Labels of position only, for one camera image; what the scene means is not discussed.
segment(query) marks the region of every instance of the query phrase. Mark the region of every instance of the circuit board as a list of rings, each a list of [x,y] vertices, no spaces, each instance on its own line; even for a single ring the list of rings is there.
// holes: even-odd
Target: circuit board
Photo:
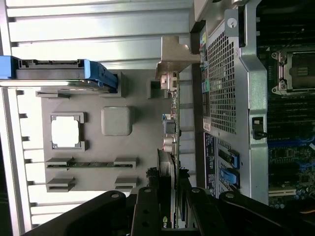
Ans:
[[[270,187],[294,189],[295,194],[289,196],[269,197],[269,205],[274,208],[285,208],[289,201],[304,200],[315,195],[315,150],[305,147],[280,147],[269,149],[270,169],[282,168],[283,171],[271,170]]]
[[[259,57],[268,72],[269,205],[283,209],[315,196],[315,96],[272,93],[279,83],[275,50],[260,48]]]

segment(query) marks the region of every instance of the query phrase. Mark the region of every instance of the aluminum panel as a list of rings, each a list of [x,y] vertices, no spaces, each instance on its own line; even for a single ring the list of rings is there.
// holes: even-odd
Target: aluminum panel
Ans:
[[[17,22],[9,23],[9,31],[12,42],[178,34],[189,31],[187,15],[187,10],[173,10],[67,19],[17,19]]]
[[[85,4],[85,3],[95,3],[95,2],[106,2],[106,3],[114,3],[114,2],[126,2],[129,0],[6,0],[6,4],[8,7],[18,7],[18,6],[45,6],[45,5],[70,5],[70,4]]]
[[[183,35],[180,42],[189,44],[188,35]],[[43,42],[13,47],[12,54],[21,59],[38,60],[74,60],[78,58],[95,61],[159,60],[161,57],[161,37],[137,39],[127,37],[120,41],[94,43],[90,41]]]
[[[14,4],[11,0],[7,1],[11,6]],[[126,12],[126,11],[149,11],[149,10],[170,10],[190,8],[192,0],[160,0],[152,2],[126,2],[124,4],[93,4],[93,5],[72,5],[72,6],[47,6],[54,5],[56,1],[38,1],[37,4],[44,5],[40,9],[33,8],[12,8],[8,9],[9,17],[27,17],[27,16],[52,16],[52,15],[75,15],[75,14],[92,14],[92,13],[108,13],[108,12]]]

